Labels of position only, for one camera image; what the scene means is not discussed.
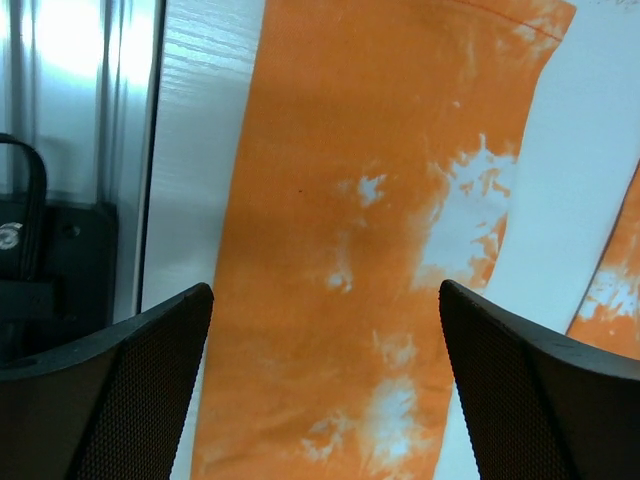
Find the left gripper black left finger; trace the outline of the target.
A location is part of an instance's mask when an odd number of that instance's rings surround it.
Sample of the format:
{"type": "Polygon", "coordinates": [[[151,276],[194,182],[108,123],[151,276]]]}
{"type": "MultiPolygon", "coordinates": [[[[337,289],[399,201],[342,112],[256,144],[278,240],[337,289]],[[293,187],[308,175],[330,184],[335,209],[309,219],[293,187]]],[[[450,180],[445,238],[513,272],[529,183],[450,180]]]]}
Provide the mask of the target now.
{"type": "Polygon", "coordinates": [[[4,479],[167,479],[213,310],[198,283],[84,338],[1,365],[4,479]]]}

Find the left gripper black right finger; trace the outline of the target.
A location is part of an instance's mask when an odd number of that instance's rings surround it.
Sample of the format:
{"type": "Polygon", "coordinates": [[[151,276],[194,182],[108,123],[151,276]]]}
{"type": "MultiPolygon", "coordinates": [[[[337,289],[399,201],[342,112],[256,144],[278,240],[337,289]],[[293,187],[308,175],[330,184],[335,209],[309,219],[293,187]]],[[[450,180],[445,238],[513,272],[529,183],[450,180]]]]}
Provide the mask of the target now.
{"type": "Polygon", "coordinates": [[[483,479],[636,479],[639,363],[556,333],[452,280],[439,313],[483,479]]]}

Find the orange white tie-dye trousers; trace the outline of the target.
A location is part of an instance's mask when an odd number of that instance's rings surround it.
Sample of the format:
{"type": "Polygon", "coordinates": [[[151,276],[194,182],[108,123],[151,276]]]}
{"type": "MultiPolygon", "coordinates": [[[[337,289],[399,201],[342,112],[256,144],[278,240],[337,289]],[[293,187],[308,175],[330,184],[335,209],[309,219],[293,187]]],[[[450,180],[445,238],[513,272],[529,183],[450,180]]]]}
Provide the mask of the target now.
{"type": "Polygon", "coordinates": [[[472,479],[455,280],[639,354],[635,1],[269,1],[195,479],[472,479]]]}

